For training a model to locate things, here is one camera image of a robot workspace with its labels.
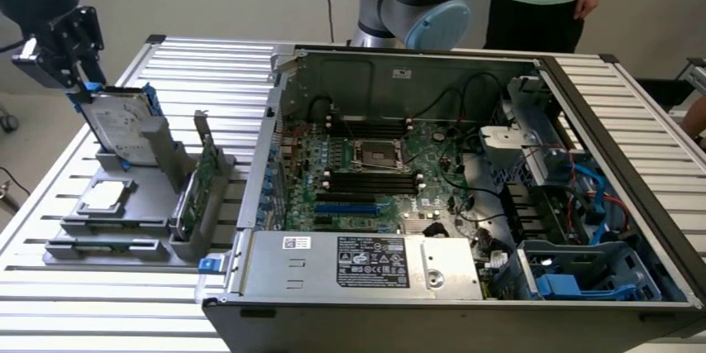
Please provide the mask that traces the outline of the person left hand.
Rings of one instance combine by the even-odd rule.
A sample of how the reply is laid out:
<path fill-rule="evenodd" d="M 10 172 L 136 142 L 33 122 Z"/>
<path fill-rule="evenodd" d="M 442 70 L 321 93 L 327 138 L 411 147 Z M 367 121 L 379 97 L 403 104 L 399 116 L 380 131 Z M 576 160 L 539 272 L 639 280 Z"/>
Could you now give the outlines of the person left hand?
<path fill-rule="evenodd" d="M 576 0 L 574 18 L 576 20 L 584 20 L 587 15 L 598 7 L 599 0 Z"/>

